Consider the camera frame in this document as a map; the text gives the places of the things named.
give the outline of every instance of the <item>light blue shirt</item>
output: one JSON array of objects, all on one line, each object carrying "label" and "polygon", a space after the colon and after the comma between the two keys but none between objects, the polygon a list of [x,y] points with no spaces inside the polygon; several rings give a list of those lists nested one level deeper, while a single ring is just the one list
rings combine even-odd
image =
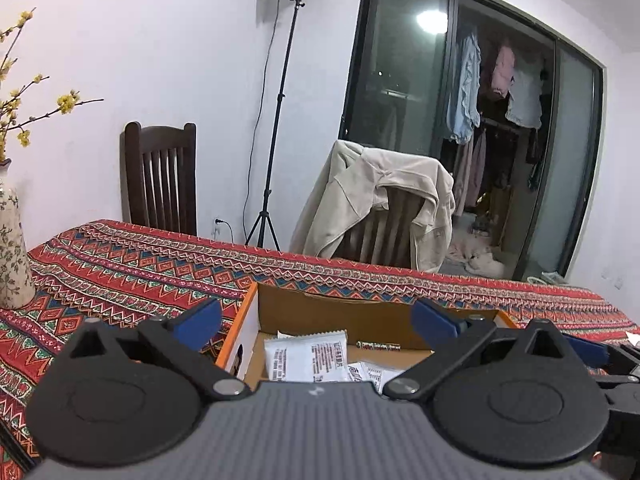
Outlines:
[{"label": "light blue shirt", "polygon": [[453,49],[454,79],[447,106],[450,140],[466,144],[480,126],[478,90],[480,89],[480,47],[478,34],[472,32]]}]

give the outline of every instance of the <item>sliding glass door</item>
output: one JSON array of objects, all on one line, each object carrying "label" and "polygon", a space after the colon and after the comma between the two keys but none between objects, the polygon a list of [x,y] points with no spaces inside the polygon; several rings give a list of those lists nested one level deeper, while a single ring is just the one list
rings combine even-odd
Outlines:
[{"label": "sliding glass door", "polygon": [[344,137],[429,155],[449,65],[450,0],[370,0]]},{"label": "sliding glass door", "polygon": [[600,129],[601,71],[557,42],[555,129],[547,150],[542,199],[516,274],[523,278],[569,265],[584,217]]}]

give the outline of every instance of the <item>tripod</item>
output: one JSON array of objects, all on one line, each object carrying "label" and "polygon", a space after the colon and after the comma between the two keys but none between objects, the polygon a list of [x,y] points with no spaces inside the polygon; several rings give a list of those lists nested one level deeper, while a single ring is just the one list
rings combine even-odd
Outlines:
[{"label": "tripod", "polygon": [[269,164],[267,166],[267,180],[264,184],[264,198],[262,199],[262,210],[258,213],[258,218],[255,219],[254,226],[251,228],[251,232],[249,233],[245,245],[249,244],[251,241],[251,237],[254,235],[258,224],[260,224],[260,230],[258,231],[258,243],[257,247],[264,247],[264,232],[266,231],[267,224],[269,224],[269,229],[271,231],[271,237],[273,237],[273,241],[276,244],[276,249],[280,250],[280,246],[278,245],[278,239],[276,238],[276,233],[273,229],[273,223],[271,222],[271,217],[269,216],[269,195],[271,194],[271,170],[273,169],[273,154],[276,150],[276,135],[278,134],[278,123],[280,122],[280,109],[282,108],[282,100],[284,99],[284,81],[287,78],[287,66],[289,65],[289,53],[291,52],[291,42],[293,41],[293,30],[296,27],[296,18],[298,17],[298,10],[300,7],[304,7],[305,4],[302,3],[302,0],[291,0],[296,3],[296,6],[293,10],[293,19],[291,20],[291,30],[289,31],[289,43],[287,43],[287,53],[284,57],[284,66],[282,67],[282,79],[280,80],[280,92],[278,94],[278,105],[276,106],[276,117],[273,121],[273,133],[271,134],[271,150],[269,152]]}]

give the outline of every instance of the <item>black plastic disc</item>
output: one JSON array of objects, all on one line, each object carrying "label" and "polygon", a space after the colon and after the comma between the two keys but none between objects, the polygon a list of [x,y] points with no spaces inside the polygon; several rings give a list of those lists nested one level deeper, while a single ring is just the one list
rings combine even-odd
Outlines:
[{"label": "black plastic disc", "polygon": [[187,437],[200,413],[191,383],[153,365],[83,358],[51,378],[34,392],[27,424],[40,453],[62,462],[146,460]]},{"label": "black plastic disc", "polygon": [[449,378],[433,399],[442,431],[463,450],[514,467],[553,465],[593,448],[609,418],[604,395],[585,371],[536,361]]}]

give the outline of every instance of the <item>wooden chair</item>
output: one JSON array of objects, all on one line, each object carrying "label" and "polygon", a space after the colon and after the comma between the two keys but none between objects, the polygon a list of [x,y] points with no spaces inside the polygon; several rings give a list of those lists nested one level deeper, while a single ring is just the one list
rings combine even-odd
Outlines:
[{"label": "wooden chair", "polygon": [[196,234],[196,125],[129,123],[124,158],[131,222]]},{"label": "wooden chair", "polygon": [[372,210],[349,229],[332,258],[411,269],[409,227],[424,199],[393,187],[386,193],[389,210]]}]

